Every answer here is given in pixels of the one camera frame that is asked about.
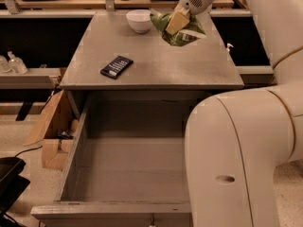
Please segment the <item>green object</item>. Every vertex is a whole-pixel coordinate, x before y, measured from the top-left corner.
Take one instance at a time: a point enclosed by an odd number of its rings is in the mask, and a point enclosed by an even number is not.
[[[196,16],[190,15],[190,22],[183,29],[174,35],[168,34],[165,30],[169,24],[171,13],[160,13],[154,9],[151,10],[151,21],[157,28],[162,39],[173,46],[184,46],[197,39],[205,38],[206,34]]]

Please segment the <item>desk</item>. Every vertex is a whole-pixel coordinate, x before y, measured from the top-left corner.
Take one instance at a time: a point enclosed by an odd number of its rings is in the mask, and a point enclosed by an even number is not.
[[[42,2],[24,2],[16,0],[21,9],[105,9],[105,0],[56,0]],[[151,2],[151,0],[132,0],[123,2],[115,0],[117,8],[169,8],[176,6],[176,2]],[[232,0],[215,0],[213,7],[231,8]]]
[[[207,38],[184,47],[153,27],[137,34],[126,10],[98,12],[62,79],[80,118],[56,201],[31,214],[47,226],[189,227],[184,129],[209,90],[243,84],[208,14]],[[115,56],[134,60],[114,80],[99,73]],[[79,94],[89,92],[84,107]]]

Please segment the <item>drawer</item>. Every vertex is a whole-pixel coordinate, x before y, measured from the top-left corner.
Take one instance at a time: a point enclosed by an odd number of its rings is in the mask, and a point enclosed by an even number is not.
[[[184,130],[204,95],[142,95],[89,94],[56,204],[34,217],[50,227],[191,225]]]

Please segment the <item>plastic bottle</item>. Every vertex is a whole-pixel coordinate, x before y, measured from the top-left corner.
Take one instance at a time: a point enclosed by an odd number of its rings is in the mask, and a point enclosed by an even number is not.
[[[14,73],[24,74],[25,72],[27,72],[27,67],[20,58],[15,57],[11,51],[8,52],[8,55],[10,58],[9,66]]]
[[[0,73],[9,72],[10,70],[8,60],[4,56],[0,56]]]

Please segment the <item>white bowl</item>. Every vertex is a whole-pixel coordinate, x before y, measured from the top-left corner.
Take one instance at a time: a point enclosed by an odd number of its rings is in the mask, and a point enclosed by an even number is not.
[[[126,14],[127,22],[137,33],[146,33],[152,28],[150,17],[151,11],[147,9],[136,9]]]

